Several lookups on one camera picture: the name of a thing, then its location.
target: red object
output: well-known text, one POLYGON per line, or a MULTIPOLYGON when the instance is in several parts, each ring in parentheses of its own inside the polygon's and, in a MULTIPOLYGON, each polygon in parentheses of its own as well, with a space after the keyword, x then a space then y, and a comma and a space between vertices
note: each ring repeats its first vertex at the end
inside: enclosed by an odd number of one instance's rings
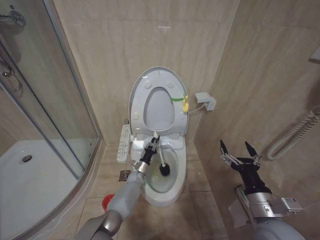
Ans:
POLYGON ((109 194, 109 195, 105 196, 104 199, 102 200, 102 207, 103 207, 104 211, 107 210, 108 203, 110 202, 110 200, 113 197, 114 197, 114 194, 109 194))

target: toilet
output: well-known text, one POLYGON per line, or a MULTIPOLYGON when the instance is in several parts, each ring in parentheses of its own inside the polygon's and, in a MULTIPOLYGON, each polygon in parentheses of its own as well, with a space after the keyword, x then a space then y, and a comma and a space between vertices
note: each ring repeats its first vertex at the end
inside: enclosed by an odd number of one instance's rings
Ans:
POLYGON ((135 81, 129 98, 131 159, 138 161, 154 132, 160 136, 164 161, 170 175, 162 176, 157 153, 152 157, 142 190, 144 198, 158 207, 173 204, 180 196, 186 177, 186 141, 189 111, 183 111, 187 90, 177 74, 166 67, 152 67, 135 81))

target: tiled floor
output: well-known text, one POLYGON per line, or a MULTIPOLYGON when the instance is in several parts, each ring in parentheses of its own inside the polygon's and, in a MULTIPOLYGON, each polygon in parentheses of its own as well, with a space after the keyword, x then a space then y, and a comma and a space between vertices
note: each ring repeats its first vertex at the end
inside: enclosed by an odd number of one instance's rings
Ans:
MULTIPOLYGON (((104 213, 103 197, 113 194, 124 183, 119 182, 121 170, 129 164, 116 161, 117 145, 107 145, 98 176, 85 203, 51 240, 70 240, 92 217, 104 213)), ((150 205, 142 196, 134 210, 121 225, 114 240, 228 240, 204 169, 192 142, 186 146, 186 179, 182 194, 168 207, 150 205)))

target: shower drain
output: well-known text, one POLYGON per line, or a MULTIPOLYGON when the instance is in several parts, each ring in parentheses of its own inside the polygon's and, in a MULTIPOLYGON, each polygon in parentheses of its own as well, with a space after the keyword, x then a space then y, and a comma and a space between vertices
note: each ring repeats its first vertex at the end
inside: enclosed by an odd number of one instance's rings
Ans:
POLYGON ((126 182, 130 173, 131 173, 131 170, 120 171, 119 182, 126 182))
POLYGON ((32 159, 32 155, 27 155, 22 158, 22 162, 26 163, 32 159))

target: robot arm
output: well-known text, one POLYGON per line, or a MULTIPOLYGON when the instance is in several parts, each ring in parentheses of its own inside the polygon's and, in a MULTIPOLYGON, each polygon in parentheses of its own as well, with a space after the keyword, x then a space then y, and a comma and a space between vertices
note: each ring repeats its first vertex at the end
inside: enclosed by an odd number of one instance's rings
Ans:
POLYGON ((237 196, 254 227, 255 240, 305 240, 305 238, 280 219, 285 215, 302 211, 295 198, 273 199, 271 190, 260 179, 260 158, 255 149, 245 142, 252 158, 234 157, 220 140, 221 158, 239 172, 244 183, 235 188, 237 196))
POLYGON ((121 187, 109 202, 105 214, 89 219, 74 240, 111 240, 122 222, 131 214, 145 184, 145 177, 151 158, 157 153, 159 138, 152 138, 144 148, 145 153, 140 161, 134 164, 126 184, 121 187))

